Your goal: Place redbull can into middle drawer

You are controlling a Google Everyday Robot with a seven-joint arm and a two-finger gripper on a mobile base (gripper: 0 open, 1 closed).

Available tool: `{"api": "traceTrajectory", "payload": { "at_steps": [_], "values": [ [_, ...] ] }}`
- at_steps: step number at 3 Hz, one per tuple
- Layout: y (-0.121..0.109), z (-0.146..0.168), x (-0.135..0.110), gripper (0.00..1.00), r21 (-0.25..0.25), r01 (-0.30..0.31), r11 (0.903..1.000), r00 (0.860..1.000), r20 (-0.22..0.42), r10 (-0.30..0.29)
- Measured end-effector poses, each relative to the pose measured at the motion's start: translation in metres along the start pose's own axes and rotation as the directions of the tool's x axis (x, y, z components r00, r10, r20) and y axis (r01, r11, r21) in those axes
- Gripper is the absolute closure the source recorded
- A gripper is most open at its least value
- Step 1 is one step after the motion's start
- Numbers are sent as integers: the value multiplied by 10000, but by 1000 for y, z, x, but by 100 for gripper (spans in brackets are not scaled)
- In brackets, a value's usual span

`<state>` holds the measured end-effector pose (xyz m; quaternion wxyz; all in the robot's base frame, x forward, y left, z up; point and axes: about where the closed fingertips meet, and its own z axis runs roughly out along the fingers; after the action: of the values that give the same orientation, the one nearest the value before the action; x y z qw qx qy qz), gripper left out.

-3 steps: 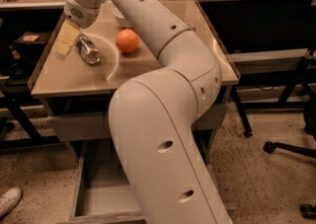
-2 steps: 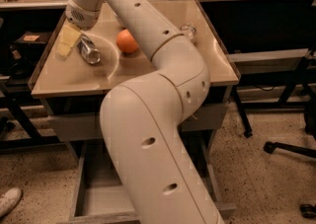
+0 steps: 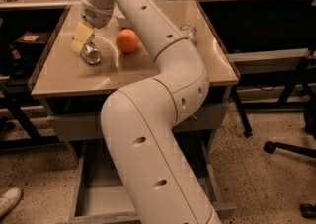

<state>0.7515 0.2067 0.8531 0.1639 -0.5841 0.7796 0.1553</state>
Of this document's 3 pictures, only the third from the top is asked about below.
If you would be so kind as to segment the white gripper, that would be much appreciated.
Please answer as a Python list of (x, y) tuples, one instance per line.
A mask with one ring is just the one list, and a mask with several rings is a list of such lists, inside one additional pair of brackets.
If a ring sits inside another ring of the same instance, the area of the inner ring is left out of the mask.
[(84, 21), (79, 22), (76, 27), (70, 46), (73, 52), (80, 54), (84, 50), (85, 44), (94, 37), (94, 27), (99, 29), (106, 26), (112, 17), (113, 9), (113, 3), (97, 7), (88, 0), (82, 0), (80, 15)]

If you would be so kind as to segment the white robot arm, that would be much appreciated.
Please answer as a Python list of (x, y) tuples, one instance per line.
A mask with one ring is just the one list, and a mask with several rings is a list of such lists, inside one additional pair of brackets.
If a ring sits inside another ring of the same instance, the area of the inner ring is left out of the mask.
[(119, 7), (158, 68), (111, 93), (101, 128), (141, 224), (222, 224), (173, 128), (195, 113), (209, 76), (194, 45), (152, 0), (82, 0), (71, 48), (81, 53)]

